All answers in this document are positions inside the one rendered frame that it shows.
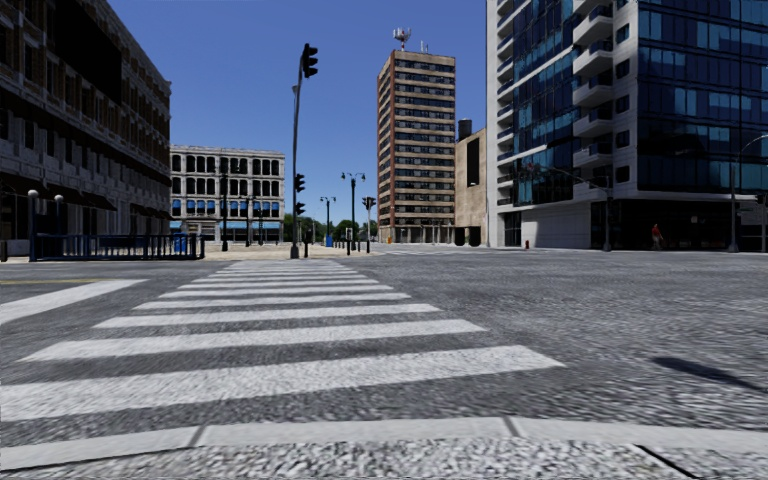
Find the tan concrete building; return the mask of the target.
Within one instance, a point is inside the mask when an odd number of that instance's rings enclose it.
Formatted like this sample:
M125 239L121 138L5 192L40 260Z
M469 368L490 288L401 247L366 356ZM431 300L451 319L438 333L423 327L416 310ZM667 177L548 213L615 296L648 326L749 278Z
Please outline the tan concrete building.
M454 242L478 247L487 242L486 130L473 130L470 119L458 122L455 146Z

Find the trees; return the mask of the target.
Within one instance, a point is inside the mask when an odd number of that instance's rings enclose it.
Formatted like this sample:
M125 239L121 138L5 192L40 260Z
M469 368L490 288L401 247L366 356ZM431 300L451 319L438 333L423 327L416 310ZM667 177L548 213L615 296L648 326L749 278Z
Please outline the trees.
M330 234L334 241L341 241L346 237L346 230L352 227L350 220L343 220L338 224L330 223ZM366 221L363 220L357 225L357 237L363 240L367 232L371 233L372 237L377 235L378 224L375 220L371 220L370 226L367 226ZM290 213L286 213L284 216L283 227L283 241L291 243L293 240L293 217ZM324 244L326 240L327 224L321 220L315 220L311 217L302 216L299 220L299 228L297 229L297 240L303 242L305 239L313 239L316 243Z

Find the pale stone building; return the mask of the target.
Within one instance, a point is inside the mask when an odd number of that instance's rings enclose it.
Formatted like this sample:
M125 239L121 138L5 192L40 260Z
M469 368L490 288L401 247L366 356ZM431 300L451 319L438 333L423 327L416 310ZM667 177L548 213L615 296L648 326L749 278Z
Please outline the pale stone building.
M227 241L245 243L246 221L240 202L252 195L251 244L280 243L286 214L285 155L273 150L173 145L171 231L196 233L208 241L221 242L221 157L230 161Z

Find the traffic light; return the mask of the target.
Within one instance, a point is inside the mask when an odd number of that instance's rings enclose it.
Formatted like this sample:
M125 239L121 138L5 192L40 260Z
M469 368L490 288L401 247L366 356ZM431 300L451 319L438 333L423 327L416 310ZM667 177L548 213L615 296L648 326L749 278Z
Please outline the traffic light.
M366 196L363 198L363 203L367 212L367 221L366 221L366 252L370 252L370 243L371 243L371 210L376 205L376 199L371 196Z
M586 183L586 184L588 184L591 187L597 188L597 189L601 190L605 194L606 200L605 200L605 208L604 208L604 220L605 220L605 222L604 222L604 243L603 243L602 251L603 252L611 252L612 251L612 246L611 246L611 242L610 242L610 218L609 218L611 202L613 200L613 188L612 188L612 184L611 184L611 182L612 182L611 177L608 176L608 175L605 175L604 176L604 178L606 179L605 185L601 186L601 185L595 184L591 180L588 180L588 179L585 179L585 178L583 178L581 176L575 175L571 171L568 171L568 170L563 170L563 169L560 169L560 168L552 167L552 168L547 168L547 171L555 171L555 172L559 172L561 174L565 174L565 175L567 175L567 176L569 176L569 177L571 177L571 178L573 178L575 180L578 180L579 182Z
M293 88L294 92L294 113L293 113L293 143L292 143L292 168L293 168L293 180L292 180L292 194L293 194L293 201L292 201L292 216L293 216L293 225L292 225L292 245L290 249L290 258L291 259L298 259L299 258L299 247L297 245L298 243L298 225L299 225L299 215L303 212L303 208L299 207L297 202L297 194L304 189L304 180L303 176L298 173L297 171L297 140L298 140L298 119L299 119L299 111L300 111L300 95L301 95L301 86L302 86L302 80L306 78L310 78L311 76L318 73L318 69L316 67L316 64L318 62L318 59L316 58L316 55L318 53L318 49L316 47L311 46L309 43L306 43L304 45L300 61L299 61L299 69L298 69L298 80L297 84Z

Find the glass tower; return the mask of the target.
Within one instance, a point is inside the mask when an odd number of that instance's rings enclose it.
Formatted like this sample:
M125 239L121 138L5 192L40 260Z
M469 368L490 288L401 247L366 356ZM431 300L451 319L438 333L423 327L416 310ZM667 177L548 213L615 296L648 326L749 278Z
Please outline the glass tower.
M730 244L729 165L768 133L768 0L487 0L494 247ZM735 171L739 251L768 249L768 139Z

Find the grey stone building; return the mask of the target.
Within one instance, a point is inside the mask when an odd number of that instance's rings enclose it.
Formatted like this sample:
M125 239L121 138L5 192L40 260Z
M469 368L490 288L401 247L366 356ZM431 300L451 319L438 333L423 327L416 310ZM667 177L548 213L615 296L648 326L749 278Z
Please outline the grey stone building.
M0 0L0 248L167 233L170 95L108 0Z

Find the dark stairway railing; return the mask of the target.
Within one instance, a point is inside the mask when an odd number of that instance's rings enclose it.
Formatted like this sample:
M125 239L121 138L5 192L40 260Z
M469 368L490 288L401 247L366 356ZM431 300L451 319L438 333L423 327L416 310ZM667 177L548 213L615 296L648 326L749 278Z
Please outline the dark stairway railing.
M28 191L29 261L199 260L205 240L196 234L85 235L37 232L36 200Z

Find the brown concrete tower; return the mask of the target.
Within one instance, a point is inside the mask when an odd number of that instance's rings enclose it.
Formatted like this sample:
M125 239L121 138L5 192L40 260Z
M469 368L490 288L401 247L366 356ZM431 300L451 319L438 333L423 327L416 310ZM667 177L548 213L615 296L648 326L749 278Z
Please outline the brown concrete tower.
M377 223L391 243L439 242L455 218L456 63L410 52L408 29L377 77Z

